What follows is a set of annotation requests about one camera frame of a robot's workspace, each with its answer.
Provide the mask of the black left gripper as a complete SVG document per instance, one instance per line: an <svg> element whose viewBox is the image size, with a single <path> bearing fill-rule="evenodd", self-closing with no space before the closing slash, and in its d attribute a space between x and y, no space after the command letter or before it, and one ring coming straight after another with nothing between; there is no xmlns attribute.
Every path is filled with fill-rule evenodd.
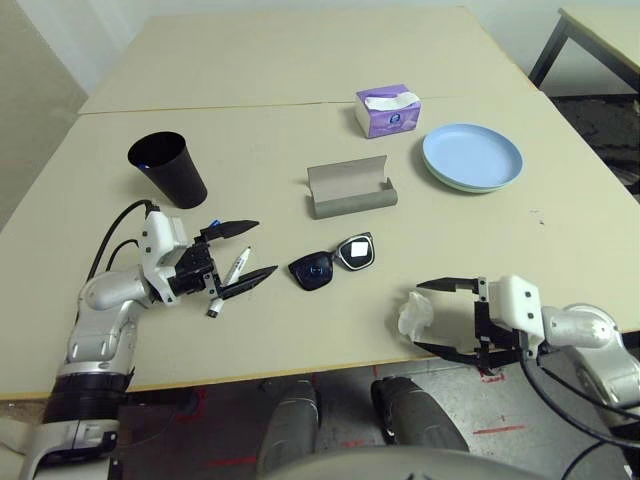
<svg viewBox="0 0 640 480"><path fill-rule="evenodd" d="M207 242L219 238L232 238L258 225L258 221L238 220L213 223L201 229L200 235L203 240L195 240L174 266L172 292L176 296L182 296L204 291L209 296L217 296L221 283ZM266 280L277 268L277 265L273 265L243 274L237 281L223 286L219 297L227 300L245 293Z"/></svg>

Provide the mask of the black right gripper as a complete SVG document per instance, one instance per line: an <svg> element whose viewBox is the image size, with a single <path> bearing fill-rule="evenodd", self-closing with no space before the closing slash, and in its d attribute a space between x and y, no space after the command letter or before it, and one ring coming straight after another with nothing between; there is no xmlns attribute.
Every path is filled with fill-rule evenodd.
<svg viewBox="0 0 640 480"><path fill-rule="evenodd" d="M480 300L486 300L488 297L487 282L484 278L442 277L419 283L416 287L443 292L468 290L477 295ZM489 346L499 350L522 350L528 347L528 341L520 330L495 323L490 318L489 307L488 302L476 301L474 303L475 337L480 341L480 344L474 349L473 354L464 354L455 347L446 345L417 341L414 341L413 344L446 361L471 365L481 373L491 373Z"/></svg>

